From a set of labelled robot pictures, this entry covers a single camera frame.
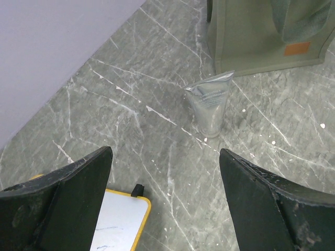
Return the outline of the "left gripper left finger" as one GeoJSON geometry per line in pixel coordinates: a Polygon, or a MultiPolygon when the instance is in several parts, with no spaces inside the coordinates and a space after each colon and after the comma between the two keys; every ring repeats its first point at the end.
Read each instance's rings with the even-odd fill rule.
{"type": "Polygon", "coordinates": [[[1,250],[90,250],[112,149],[1,191],[1,250]]]}

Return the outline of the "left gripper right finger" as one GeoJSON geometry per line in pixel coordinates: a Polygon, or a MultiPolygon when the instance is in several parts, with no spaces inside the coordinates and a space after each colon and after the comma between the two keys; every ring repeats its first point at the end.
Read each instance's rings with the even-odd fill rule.
{"type": "Polygon", "coordinates": [[[221,149],[220,172],[240,250],[334,250],[334,195],[221,149]]]}

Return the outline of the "green canvas bag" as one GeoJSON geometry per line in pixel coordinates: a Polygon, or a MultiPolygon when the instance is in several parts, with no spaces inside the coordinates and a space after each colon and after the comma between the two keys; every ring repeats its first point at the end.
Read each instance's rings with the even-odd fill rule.
{"type": "Polygon", "coordinates": [[[217,74],[315,65],[334,39],[334,1],[208,1],[207,21],[217,74]]]}

